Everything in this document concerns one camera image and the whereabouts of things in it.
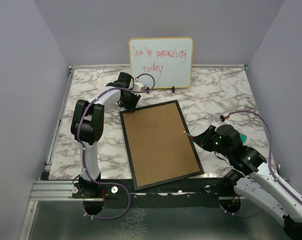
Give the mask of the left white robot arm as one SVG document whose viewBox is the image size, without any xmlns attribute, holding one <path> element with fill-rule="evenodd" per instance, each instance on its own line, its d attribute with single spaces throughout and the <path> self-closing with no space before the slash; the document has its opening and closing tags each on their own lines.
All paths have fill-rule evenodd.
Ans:
<svg viewBox="0 0 302 240">
<path fill-rule="evenodd" d="M 130 74 L 121 72 L 116 81 L 108 83 L 104 90 L 90 100 L 80 99 L 75 104 L 71 123 L 71 134 L 81 148 L 82 169 L 78 177 L 84 184 L 84 192 L 90 197 L 100 194 L 101 185 L 96 182 L 101 177 L 98 166 L 97 144 L 104 130 L 104 113 L 118 104 L 132 112 L 144 93 L 146 85 Z"/>
</svg>

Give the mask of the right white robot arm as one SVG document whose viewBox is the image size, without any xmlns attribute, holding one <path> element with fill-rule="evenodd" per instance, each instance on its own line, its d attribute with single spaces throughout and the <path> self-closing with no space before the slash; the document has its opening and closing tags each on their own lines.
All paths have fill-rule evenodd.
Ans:
<svg viewBox="0 0 302 240">
<path fill-rule="evenodd" d="M 205 151 L 223 155 L 233 167 L 220 184 L 225 195 L 245 197 L 276 219 L 290 239 L 302 240 L 302 195 L 268 165 L 263 155 L 244 145 L 233 126 L 211 125 L 190 139 Z"/>
</svg>

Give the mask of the black picture frame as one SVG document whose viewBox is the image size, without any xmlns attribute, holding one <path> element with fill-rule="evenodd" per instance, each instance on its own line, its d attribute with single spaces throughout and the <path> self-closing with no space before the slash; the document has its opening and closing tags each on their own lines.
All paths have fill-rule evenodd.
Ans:
<svg viewBox="0 0 302 240">
<path fill-rule="evenodd" d="M 136 191 L 204 173 L 177 100 L 120 112 Z"/>
</svg>

